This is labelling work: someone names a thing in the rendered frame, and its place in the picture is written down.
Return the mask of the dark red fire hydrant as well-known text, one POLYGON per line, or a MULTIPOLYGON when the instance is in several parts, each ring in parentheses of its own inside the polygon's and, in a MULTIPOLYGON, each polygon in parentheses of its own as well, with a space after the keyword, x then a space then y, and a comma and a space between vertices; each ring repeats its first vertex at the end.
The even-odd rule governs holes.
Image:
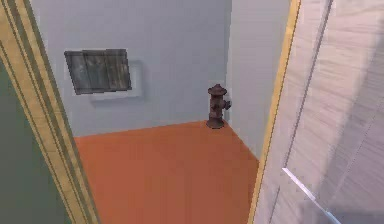
POLYGON ((206 125, 211 129, 220 129, 224 126, 223 111, 229 110, 231 107, 231 102, 224 99, 226 93, 227 90, 220 84, 216 84, 208 89, 208 94, 211 98, 209 119, 206 125))

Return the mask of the pale wooden room door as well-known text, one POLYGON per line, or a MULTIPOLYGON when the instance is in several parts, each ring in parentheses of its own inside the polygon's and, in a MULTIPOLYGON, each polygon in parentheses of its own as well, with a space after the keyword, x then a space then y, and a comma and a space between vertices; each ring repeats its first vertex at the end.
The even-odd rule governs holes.
POLYGON ((247 224, 384 224, 384 0, 301 0, 247 224))

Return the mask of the dark grey framed wall picture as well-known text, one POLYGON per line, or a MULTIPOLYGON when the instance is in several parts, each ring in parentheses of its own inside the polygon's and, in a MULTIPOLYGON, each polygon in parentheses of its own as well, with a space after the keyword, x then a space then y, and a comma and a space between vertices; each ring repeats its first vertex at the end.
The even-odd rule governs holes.
POLYGON ((68 50, 64 52, 76 95, 132 89, 127 50, 68 50))

